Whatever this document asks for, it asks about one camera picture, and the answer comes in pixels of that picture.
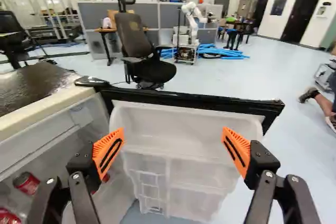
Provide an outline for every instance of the red soda can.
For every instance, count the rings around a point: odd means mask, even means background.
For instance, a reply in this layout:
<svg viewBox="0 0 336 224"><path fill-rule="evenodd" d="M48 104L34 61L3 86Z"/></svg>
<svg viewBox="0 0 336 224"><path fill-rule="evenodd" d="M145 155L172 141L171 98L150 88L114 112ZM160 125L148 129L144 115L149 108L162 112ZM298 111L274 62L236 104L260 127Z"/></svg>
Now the red soda can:
<svg viewBox="0 0 336 224"><path fill-rule="evenodd" d="M14 187L27 195L34 195L39 184L40 181L29 172L21 173L13 180Z"/></svg>
<svg viewBox="0 0 336 224"><path fill-rule="evenodd" d="M6 208L0 208L0 223L1 224L21 224L21 220Z"/></svg>
<svg viewBox="0 0 336 224"><path fill-rule="evenodd" d="M109 181L109 180L110 180L110 175L108 173L106 173L104 178L101 181L103 181L104 183L107 183L107 181Z"/></svg>

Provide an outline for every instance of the cable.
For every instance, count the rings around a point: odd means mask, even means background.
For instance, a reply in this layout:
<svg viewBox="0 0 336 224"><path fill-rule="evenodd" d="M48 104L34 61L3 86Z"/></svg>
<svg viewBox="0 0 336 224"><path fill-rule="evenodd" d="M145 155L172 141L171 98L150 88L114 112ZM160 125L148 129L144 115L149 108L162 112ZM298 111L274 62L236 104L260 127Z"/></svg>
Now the cable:
<svg viewBox="0 0 336 224"><path fill-rule="evenodd" d="M126 81L120 81L120 82L116 82L116 83L112 83L111 85L116 85L116 84L120 84L120 83L127 83Z"/></svg>

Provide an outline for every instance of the black chair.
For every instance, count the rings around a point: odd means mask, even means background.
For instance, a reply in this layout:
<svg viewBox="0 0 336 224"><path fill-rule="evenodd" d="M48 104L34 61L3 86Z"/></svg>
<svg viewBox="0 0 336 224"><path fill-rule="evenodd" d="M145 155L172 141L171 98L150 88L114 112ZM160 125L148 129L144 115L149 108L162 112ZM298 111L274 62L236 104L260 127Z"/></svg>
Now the black chair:
<svg viewBox="0 0 336 224"><path fill-rule="evenodd" d="M31 38L23 27L20 25L16 16L9 10L0 10L0 33L14 33L17 34L6 36L0 43L0 49L8 57L13 68L20 68L19 61L24 61L27 66L26 60L29 59L28 52L35 50L36 45L39 45L33 38Z"/></svg>
<svg viewBox="0 0 336 224"><path fill-rule="evenodd" d="M163 88L176 74L175 65L160 60L162 49L170 47L153 46L143 31L140 16L126 12L126 4L134 3L135 0L118 0L120 12L115 21L122 43L126 82L132 79L140 89Z"/></svg>

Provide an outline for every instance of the chair base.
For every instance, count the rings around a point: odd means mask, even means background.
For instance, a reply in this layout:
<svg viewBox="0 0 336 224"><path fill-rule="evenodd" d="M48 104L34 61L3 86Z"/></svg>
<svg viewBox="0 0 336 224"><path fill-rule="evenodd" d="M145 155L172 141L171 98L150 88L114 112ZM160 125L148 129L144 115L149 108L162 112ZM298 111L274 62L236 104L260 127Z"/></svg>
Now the chair base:
<svg viewBox="0 0 336 224"><path fill-rule="evenodd" d="M150 90L163 89L164 84L163 83L141 81L141 82L137 83L136 88L137 89L150 89Z"/></svg>

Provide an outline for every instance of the cubicle partition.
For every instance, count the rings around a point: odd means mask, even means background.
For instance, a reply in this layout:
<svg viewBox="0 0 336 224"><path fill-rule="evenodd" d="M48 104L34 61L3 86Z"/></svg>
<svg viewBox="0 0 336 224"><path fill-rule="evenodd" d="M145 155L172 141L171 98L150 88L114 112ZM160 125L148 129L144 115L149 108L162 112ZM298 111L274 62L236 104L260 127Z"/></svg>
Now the cubicle partition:
<svg viewBox="0 0 336 224"><path fill-rule="evenodd" d="M143 24L149 28L147 36L155 45L171 44L173 27L178 24L179 7L182 3L158 2L158 3L135 3L127 6L136 14L141 16ZM206 13L212 12L220 18L222 12L221 5L199 4L206 10ZM93 59L106 59L101 35L94 30L102 24L102 19L107 17L108 10L118 10L117 2L78 2L80 21L86 36ZM183 13L180 13L181 25L188 25ZM200 24L198 38L201 43L213 43L216 39L218 23Z"/></svg>

